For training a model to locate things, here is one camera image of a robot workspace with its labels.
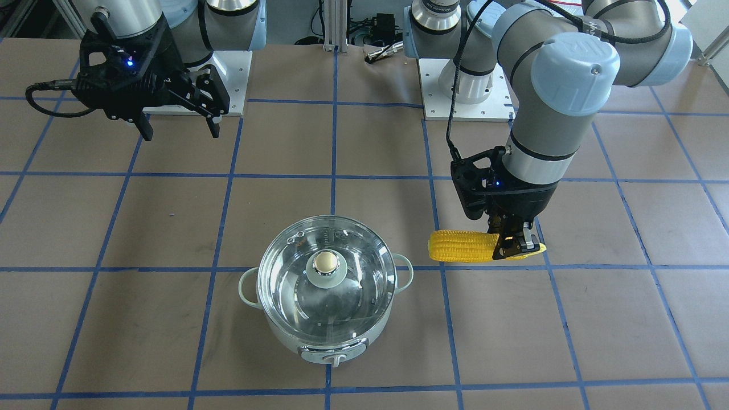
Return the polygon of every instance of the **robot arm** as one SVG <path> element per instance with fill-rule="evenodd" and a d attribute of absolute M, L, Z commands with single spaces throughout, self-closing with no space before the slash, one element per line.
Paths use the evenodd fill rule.
<path fill-rule="evenodd" d="M 230 96 L 225 73 L 206 62 L 213 50 L 265 45 L 265 0 L 163 3 L 165 7 L 158 0 L 74 0 L 93 28 L 81 41 L 78 77 L 28 87 L 31 106 L 61 117 L 103 109 L 110 120 L 136 125 L 149 141 L 153 130 L 144 108 L 175 104 L 205 117 L 212 136 L 218 137 Z M 97 56 L 103 62 L 94 61 Z M 206 65 L 188 69 L 201 64 Z M 67 115 L 42 109 L 33 100 L 38 90 L 70 90 L 89 110 Z"/>
<path fill-rule="evenodd" d="M 428 21 L 412 11 L 418 2 L 457 3 L 415 0 L 411 22 Z M 498 12 L 485 0 L 472 4 L 481 12 L 492 7 Z M 667 13 L 663 0 L 659 4 Z M 438 15 L 432 7 L 425 8 L 431 12 L 429 19 Z M 451 150 L 451 176 L 466 216 L 478 220 L 488 214 L 488 232 L 499 235 L 494 260 L 539 251 L 531 233 L 534 218 L 547 206 L 612 85 L 663 84 L 675 78 L 690 57 L 690 32 L 676 24 L 663 27 L 653 1 L 587 0 L 583 9 L 585 17 L 567 19 L 552 16 L 534 1 L 518 3 L 491 29 L 492 48 L 477 50 L 470 38 L 463 47 L 464 67 L 474 60 L 467 53 L 495 55 L 520 102 L 505 146 L 469 158 Z M 413 31 L 423 31 L 422 26 L 413 24 Z M 419 42 L 425 37 L 413 34 L 410 54 L 416 47 L 415 54 L 420 53 Z M 445 31 L 435 41 L 439 47 L 453 46 Z M 435 57 L 431 49 L 423 47 Z M 460 75 L 469 71 L 461 70 Z M 455 89 L 464 92 L 464 83 Z M 484 158 L 491 165 L 477 167 L 475 162 Z"/>

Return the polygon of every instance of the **glass lid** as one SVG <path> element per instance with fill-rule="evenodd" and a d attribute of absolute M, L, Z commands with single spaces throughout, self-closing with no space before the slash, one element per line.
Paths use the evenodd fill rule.
<path fill-rule="evenodd" d="M 362 337 L 386 313 L 394 289 L 394 262 L 382 238 L 334 215 L 289 226 L 259 269 L 266 314 L 283 332 L 314 346 Z"/>

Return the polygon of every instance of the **pot control knob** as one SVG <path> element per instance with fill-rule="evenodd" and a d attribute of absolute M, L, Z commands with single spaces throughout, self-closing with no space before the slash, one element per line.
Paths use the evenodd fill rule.
<path fill-rule="evenodd" d="M 347 355 L 339 354 L 339 355 L 331 355 L 331 356 L 325 356 L 321 359 L 332 365 L 332 367 L 338 367 L 339 362 L 343 362 L 347 358 Z"/>

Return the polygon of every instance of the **lid knob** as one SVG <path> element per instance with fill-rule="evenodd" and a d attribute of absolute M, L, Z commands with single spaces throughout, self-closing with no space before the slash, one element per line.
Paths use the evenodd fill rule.
<path fill-rule="evenodd" d="M 320 250 L 306 262 L 306 277 L 314 286 L 330 289 L 347 276 L 347 260 L 335 250 Z"/>
<path fill-rule="evenodd" d="M 314 257 L 313 267 L 316 273 L 322 276 L 329 276 L 339 267 L 339 258 L 334 252 L 323 250 Z"/>

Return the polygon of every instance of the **metal frame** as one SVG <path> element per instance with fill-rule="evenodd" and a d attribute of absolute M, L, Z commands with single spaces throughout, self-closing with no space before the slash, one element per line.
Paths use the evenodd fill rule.
<path fill-rule="evenodd" d="M 347 0 L 324 0 L 324 49 L 347 52 Z"/>
<path fill-rule="evenodd" d="M 721 53 L 727 45 L 729 45 L 729 26 L 724 28 L 724 31 L 722 31 L 722 33 L 714 39 L 708 47 L 706 47 L 706 50 L 701 52 L 701 57 L 698 58 L 698 65 L 709 65 L 712 62 L 712 58 Z"/>
<path fill-rule="evenodd" d="M 84 33 L 86 33 L 86 25 L 81 20 L 78 11 L 76 11 L 76 7 L 69 0 L 53 0 L 53 4 L 55 4 L 58 12 L 63 16 L 66 24 L 76 34 L 76 37 L 81 39 Z"/>

